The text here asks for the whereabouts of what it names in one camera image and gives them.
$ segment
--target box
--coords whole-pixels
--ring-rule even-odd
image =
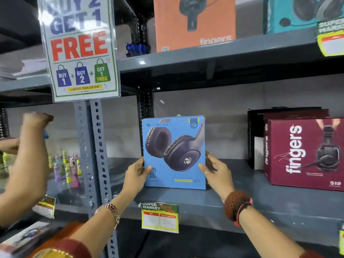
[[[204,116],[142,120],[146,186],[205,189]]]
[[[249,110],[247,112],[247,129],[248,129],[248,164],[253,169],[263,169],[255,167],[255,153],[263,159],[263,151],[257,150],[255,151],[255,147],[257,144],[256,141],[259,141],[260,144],[263,144],[262,138],[264,136],[264,118],[263,114],[269,112],[284,112],[284,111],[303,111],[303,110],[320,110],[321,107],[303,107],[303,108],[287,108],[287,107],[275,107],[271,109],[257,109],[257,110]]]
[[[235,39],[235,0],[154,0],[157,52]]]
[[[273,185],[344,191],[343,118],[267,120],[264,171]]]
[[[344,0],[264,0],[264,33],[316,26],[341,17]]]

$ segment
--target teal box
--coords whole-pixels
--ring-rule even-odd
[[[204,116],[142,120],[146,186],[205,189]]]
[[[316,26],[343,14],[344,0],[264,0],[264,33]]]

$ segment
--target gold bracelet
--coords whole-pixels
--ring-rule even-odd
[[[106,204],[103,204],[100,207],[98,207],[98,209],[95,213],[97,213],[99,210],[101,210],[103,208],[110,210],[111,213],[114,215],[114,218],[116,220],[116,225],[114,226],[114,229],[116,229],[117,225],[119,224],[119,213],[118,213],[117,208],[111,203],[106,203]]]

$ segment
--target green border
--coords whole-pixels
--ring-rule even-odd
[[[108,93],[108,92],[114,92],[114,91],[118,91],[118,81],[117,81],[117,71],[116,71],[116,68],[117,68],[117,65],[116,65],[116,60],[115,60],[115,57],[114,57],[114,37],[113,37],[113,22],[111,20],[111,13],[110,13],[110,0],[107,0],[107,5],[108,5],[108,19],[109,19],[109,30],[110,30],[110,38],[111,38],[111,53],[112,53],[112,58],[113,58],[113,65],[114,65],[114,81],[115,81],[115,85],[116,85],[116,89],[114,90],[107,90],[107,91],[98,91],[98,92],[88,92],[86,94],[97,94],[97,93]],[[43,2],[41,0],[41,11],[43,9]],[[46,55],[48,57],[48,63],[49,63],[49,70],[50,70],[50,79],[51,79],[51,82],[53,84],[53,88],[54,88],[54,95],[55,97],[57,98],[60,98],[60,97],[70,97],[70,96],[79,96],[79,95],[85,95],[85,93],[81,93],[81,94],[70,94],[70,95],[60,95],[58,96],[57,95],[57,92],[56,92],[56,88],[55,88],[55,83],[54,83],[54,77],[52,75],[52,69],[51,69],[51,63],[50,63],[50,59],[49,59],[49,52],[48,52],[48,44],[47,44],[47,38],[46,38],[46,33],[45,33],[45,24],[42,22],[42,27],[43,27],[43,31],[44,31],[44,38],[45,38],[45,48],[46,48]]]

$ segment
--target right hand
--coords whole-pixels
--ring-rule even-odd
[[[205,175],[206,179],[224,203],[227,196],[235,190],[232,175],[225,163],[210,155],[208,151],[205,152],[205,155],[208,157],[206,163],[210,161],[210,164],[214,168],[214,170],[211,170]],[[198,167],[204,174],[209,171],[209,169],[201,163],[198,164]]]
[[[30,112],[25,113],[23,125],[30,125],[39,128],[45,128],[49,122],[54,120],[54,116],[46,113]]]

